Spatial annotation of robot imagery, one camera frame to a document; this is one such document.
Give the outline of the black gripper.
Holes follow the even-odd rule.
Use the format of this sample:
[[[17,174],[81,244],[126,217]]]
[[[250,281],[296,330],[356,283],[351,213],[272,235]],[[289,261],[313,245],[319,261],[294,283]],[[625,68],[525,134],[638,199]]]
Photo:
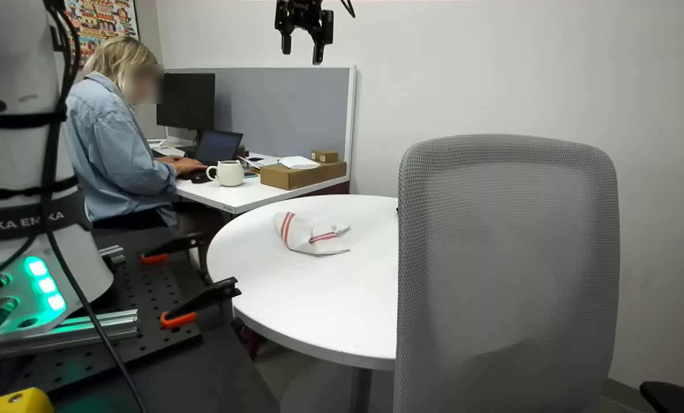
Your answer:
[[[334,12],[321,7],[321,0],[279,0],[276,3],[276,29],[282,34],[282,54],[291,54],[291,30],[304,29],[313,32],[313,65],[325,62],[327,40],[317,32],[334,29]]]

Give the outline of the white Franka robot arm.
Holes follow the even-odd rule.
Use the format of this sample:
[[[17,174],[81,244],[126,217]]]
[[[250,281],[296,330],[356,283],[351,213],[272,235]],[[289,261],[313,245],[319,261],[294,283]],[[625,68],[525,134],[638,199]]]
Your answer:
[[[135,37],[84,56],[65,0],[0,0],[0,339],[112,284],[97,230],[177,224],[193,163],[156,155],[135,119],[159,79]]]

